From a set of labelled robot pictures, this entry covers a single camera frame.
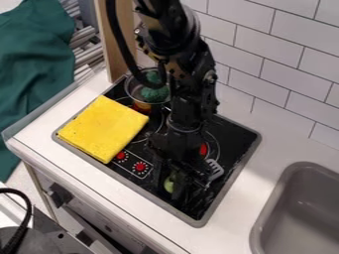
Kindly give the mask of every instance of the toy stove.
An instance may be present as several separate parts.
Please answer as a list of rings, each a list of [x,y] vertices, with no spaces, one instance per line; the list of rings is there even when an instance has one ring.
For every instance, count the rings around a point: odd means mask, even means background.
[[[126,106],[133,107],[133,99],[125,92],[124,81],[125,78],[104,95]],[[259,134],[220,116],[214,116],[203,130],[205,142],[201,145],[200,155],[205,160],[215,160],[224,169],[224,175],[212,182],[207,198],[196,196],[195,199],[188,200],[185,205],[178,207],[171,202],[165,191],[158,192],[154,189],[152,175],[152,170],[154,169],[153,156],[144,149],[148,133],[167,132],[166,120],[169,114],[169,103],[154,107],[149,114],[149,123],[107,165],[69,146],[56,137],[55,140],[168,212],[192,226],[199,227],[207,222],[227,190],[234,183],[245,163],[253,154],[259,144]]]

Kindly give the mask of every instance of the green cloth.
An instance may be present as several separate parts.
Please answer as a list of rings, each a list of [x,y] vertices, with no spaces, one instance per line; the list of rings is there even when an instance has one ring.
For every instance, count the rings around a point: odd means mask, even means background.
[[[73,32],[57,0],[24,0],[0,15],[0,132],[73,82]],[[2,139],[0,162],[5,182],[19,159]]]

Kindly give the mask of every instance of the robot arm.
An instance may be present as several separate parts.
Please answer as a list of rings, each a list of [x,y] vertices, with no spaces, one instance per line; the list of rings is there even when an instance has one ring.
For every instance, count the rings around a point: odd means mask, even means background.
[[[158,63],[163,83],[169,73],[171,113],[168,131],[154,133],[148,147],[154,154],[154,187],[163,191],[169,176],[175,179],[171,200],[184,205],[184,193],[206,190],[214,171],[199,154],[203,127],[216,113],[215,61],[200,38],[197,16],[179,0],[134,0],[142,23],[135,30],[143,52]],[[111,27],[133,76],[152,87],[141,76],[115,14],[115,0],[106,0]]]
[[[183,116],[186,124],[210,119],[218,105],[214,91],[217,75],[210,50],[200,38],[195,13],[178,0],[134,1],[143,21],[135,31],[139,47],[175,79],[177,85],[171,92],[175,104],[182,99],[199,104],[199,108],[180,107],[195,112]]]

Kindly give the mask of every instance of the stainless steel sink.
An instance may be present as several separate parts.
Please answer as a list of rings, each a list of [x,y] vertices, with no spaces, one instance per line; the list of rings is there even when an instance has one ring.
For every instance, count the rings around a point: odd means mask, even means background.
[[[311,163],[288,167],[250,243],[255,254],[338,254],[339,175]]]

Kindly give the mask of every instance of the black cable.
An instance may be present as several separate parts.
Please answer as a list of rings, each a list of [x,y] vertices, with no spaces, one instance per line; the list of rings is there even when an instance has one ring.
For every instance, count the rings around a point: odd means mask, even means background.
[[[22,239],[25,236],[25,233],[27,232],[28,224],[32,216],[32,204],[30,200],[28,199],[28,197],[19,190],[3,188],[3,189],[0,189],[0,193],[11,193],[11,194],[18,195],[25,201],[26,207],[27,207],[24,220],[21,222],[20,226],[18,227],[17,231],[14,233],[12,238],[7,242],[5,247],[2,249],[3,254],[12,254],[14,253],[16,248],[20,245]]]
[[[161,88],[165,84],[159,84],[156,85],[155,83],[149,82],[146,77],[140,72],[137,63],[131,54],[126,40],[124,38],[124,35],[121,31],[120,25],[119,25],[119,20],[118,20],[118,15],[117,15],[117,6],[116,6],[116,0],[106,0],[106,12],[107,12],[107,17],[108,21],[111,27],[111,30],[113,32],[113,35],[115,37],[115,40],[117,41],[119,50],[121,52],[122,57],[124,58],[124,61],[132,73],[132,75],[135,77],[135,79],[143,84],[146,87],[149,88]]]

